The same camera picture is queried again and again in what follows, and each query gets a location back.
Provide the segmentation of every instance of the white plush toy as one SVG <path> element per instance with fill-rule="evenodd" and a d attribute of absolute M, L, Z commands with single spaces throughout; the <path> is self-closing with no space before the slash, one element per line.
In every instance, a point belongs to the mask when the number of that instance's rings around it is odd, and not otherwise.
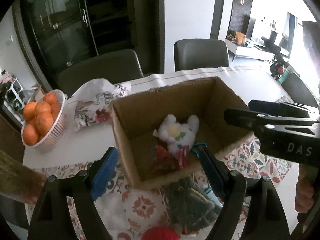
<path fill-rule="evenodd" d="M 175 153 L 183 146 L 189 146 L 191 150 L 196 140 L 199 129 L 199 118 L 193 114 L 189 116 L 187 123 L 180 124 L 173 114 L 168 114 L 153 135 L 168 144 L 168 151 Z"/>

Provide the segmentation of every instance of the bowl of oranges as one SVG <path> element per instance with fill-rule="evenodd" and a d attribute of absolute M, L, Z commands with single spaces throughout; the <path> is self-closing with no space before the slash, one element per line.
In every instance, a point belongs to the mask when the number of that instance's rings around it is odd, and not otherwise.
<path fill-rule="evenodd" d="M 25 105 L 21 138 L 26 147 L 45 153 L 57 146 L 67 129 L 63 113 L 66 99 L 67 96 L 61 90 L 52 90 L 37 102 Z"/>

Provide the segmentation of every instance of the cardboard box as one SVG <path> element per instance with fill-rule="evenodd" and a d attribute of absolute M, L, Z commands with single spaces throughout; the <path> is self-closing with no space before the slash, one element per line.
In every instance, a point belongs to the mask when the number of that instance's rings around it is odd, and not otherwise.
<path fill-rule="evenodd" d="M 187 169 L 150 171 L 154 164 L 152 148 L 158 144 L 152 133 L 168 114 L 174 114 L 180 123 L 196 114 L 200 119 L 196 142 L 206 142 L 215 155 L 225 155 L 239 146 L 252 133 L 228 125 L 223 119 L 227 108 L 248 109 L 218 77 L 185 81 L 116 100 L 112 107 L 113 130 L 121 162 L 132 186 L 150 190 L 201 169 L 196 156 L 190 153 Z"/>

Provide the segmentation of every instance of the white lettering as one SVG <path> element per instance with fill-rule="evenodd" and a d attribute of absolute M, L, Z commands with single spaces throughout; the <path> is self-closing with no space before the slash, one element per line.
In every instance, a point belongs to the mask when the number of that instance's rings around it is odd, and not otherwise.
<path fill-rule="evenodd" d="M 311 150 L 312 150 L 312 147 L 308 147 L 308 149 L 307 149 L 308 154 L 306 154 L 306 156 L 310 156 L 311 155 Z"/>
<path fill-rule="evenodd" d="M 293 143 L 289 143 L 289 146 L 288 146 L 288 152 L 292 152 L 293 151 L 293 148 L 294 148 L 294 144 Z"/>
<path fill-rule="evenodd" d="M 298 151 L 296 153 L 302 154 L 302 145 L 299 147 Z"/>

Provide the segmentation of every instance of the chair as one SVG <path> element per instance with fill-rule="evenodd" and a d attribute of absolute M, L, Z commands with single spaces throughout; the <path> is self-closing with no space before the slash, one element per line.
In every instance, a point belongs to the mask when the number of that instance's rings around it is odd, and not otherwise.
<path fill-rule="evenodd" d="M 318 107 L 315 97 L 296 73 L 290 73 L 281 86 L 295 103 Z"/>
<path fill-rule="evenodd" d="M 174 44 L 175 71 L 201 67 L 228 67 L 229 54 L 224 41 L 187 39 Z"/>
<path fill-rule="evenodd" d="M 112 84 L 117 84 L 142 77 L 136 52 L 124 49 L 89 58 L 68 67 L 60 73 L 58 86 L 71 97 L 81 85 L 95 78 L 105 78 Z"/>

